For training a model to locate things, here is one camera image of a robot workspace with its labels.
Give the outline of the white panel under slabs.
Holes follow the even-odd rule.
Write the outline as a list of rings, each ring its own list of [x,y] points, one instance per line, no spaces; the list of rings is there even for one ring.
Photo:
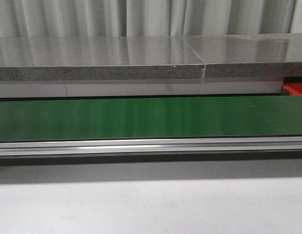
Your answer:
[[[0,81],[0,98],[278,94],[282,86],[282,78],[185,83],[174,80]]]

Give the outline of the white pleated curtain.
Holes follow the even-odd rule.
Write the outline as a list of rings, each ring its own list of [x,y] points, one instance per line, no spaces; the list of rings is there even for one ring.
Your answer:
[[[0,0],[0,37],[302,33],[302,0]]]

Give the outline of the aluminium conveyor side rail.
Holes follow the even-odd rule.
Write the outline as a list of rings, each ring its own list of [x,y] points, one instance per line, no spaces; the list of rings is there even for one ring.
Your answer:
[[[302,136],[140,138],[0,143],[0,156],[302,150]]]

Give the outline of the green conveyor belt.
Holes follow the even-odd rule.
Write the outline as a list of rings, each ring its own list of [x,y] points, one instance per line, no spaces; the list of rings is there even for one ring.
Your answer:
[[[302,96],[0,101],[0,142],[302,135]]]

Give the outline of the red plastic bin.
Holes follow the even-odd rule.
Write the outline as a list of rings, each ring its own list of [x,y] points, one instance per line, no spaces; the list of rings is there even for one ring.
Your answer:
[[[285,83],[283,91],[289,96],[300,96],[302,95],[302,82]]]

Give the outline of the grey stone slab left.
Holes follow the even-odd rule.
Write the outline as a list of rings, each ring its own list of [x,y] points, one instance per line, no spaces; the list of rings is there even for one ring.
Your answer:
[[[200,79],[180,37],[0,38],[0,81]]]

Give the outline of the grey stone slab right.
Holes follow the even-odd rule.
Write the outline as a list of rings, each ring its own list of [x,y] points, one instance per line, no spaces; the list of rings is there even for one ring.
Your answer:
[[[302,34],[186,36],[205,78],[302,77]]]

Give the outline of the grey stone slab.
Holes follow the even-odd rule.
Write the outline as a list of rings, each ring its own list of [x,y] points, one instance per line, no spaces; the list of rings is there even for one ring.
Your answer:
[[[302,77],[302,34],[186,36],[205,78]]]
[[[200,79],[180,37],[0,38],[0,81]]]

